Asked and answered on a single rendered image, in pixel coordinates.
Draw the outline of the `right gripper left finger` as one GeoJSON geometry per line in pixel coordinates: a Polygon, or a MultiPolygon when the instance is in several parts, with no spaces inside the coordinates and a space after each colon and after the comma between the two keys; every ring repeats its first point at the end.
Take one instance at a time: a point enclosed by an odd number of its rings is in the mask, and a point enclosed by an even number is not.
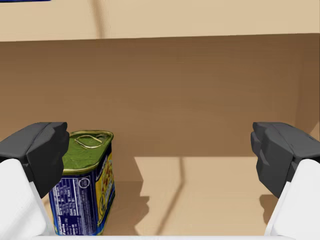
{"type": "Polygon", "coordinates": [[[0,141],[0,240],[54,234],[42,199],[61,180],[67,127],[37,122],[0,141]]]}

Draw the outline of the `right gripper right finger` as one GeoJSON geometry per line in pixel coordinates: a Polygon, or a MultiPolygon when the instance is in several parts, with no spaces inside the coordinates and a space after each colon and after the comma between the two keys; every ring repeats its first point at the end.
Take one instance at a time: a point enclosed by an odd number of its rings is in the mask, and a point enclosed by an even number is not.
{"type": "Polygon", "coordinates": [[[278,201],[265,236],[320,237],[320,141],[283,122],[254,122],[259,181],[278,201]]]}

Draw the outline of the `green and blue rectangular can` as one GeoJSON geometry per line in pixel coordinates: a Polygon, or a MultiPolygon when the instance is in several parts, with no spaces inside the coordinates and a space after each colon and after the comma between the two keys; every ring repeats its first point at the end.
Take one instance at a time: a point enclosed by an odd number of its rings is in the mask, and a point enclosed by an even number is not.
{"type": "Polygon", "coordinates": [[[62,177],[48,194],[57,235],[103,233],[116,195],[113,138],[106,130],[70,133],[62,177]]]}

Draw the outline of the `pale wooden shelf unit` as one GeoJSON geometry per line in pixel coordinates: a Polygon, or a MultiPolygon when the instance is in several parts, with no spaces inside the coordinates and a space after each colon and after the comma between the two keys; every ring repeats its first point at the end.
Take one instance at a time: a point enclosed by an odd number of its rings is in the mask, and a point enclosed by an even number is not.
{"type": "Polygon", "coordinates": [[[103,234],[261,236],[254,122],[320,126],[320,0],[0,3],[0,140],[108,130],[103,234]]]}

